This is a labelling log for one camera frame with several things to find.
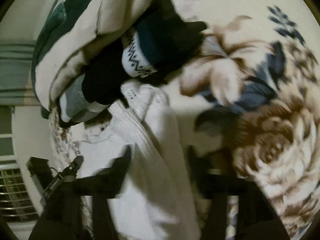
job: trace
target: beige garment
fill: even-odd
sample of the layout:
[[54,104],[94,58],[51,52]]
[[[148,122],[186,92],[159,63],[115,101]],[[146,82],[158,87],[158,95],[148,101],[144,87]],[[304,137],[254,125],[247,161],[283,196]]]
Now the beige garment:
[[70,32],[62,36],[36,67],[35,90],[50,110],[68,83],[104,47],[118,39],[152,0],[92,0]]

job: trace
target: floral blanket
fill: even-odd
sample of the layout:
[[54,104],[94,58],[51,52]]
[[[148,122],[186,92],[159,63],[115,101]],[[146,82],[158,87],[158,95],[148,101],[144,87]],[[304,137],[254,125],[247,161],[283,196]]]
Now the floral blanket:
[[[253,179],[289,236],[299,239],[320,209],[320,27],[303,0],[173,0],[185,20],[210,29],[199,56],[162,86],[180,142],[195,145],[222,174]],[[108,125],[108,116],[63,130],[50,117],[61,167]],[[209,203],[195,192],[200,225]],[[236,232],[230,197],[227,238]]]

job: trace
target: white garment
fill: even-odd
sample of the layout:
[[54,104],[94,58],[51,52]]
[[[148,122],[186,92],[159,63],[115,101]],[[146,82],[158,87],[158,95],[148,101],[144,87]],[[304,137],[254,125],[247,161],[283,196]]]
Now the white garment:
[[176,118],[165,94],[129,81],[109,111],[110,125],[90,142],[82,142],[79,177],[91,176],[132,147],[132,164],[119,198],[109,201],[119,233],[139,240],[198,240],[200,230],[188,180]]

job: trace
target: pile of clothes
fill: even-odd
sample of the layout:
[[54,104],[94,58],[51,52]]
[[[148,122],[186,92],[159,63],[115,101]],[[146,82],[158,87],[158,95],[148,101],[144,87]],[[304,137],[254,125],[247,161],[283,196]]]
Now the pile of clothes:
[[171,0],[66,0],[36,41],[32,85],[63,128],[88,121],[121,96],[131,78],[157,84],[194,57],[204,22],[184,22]]

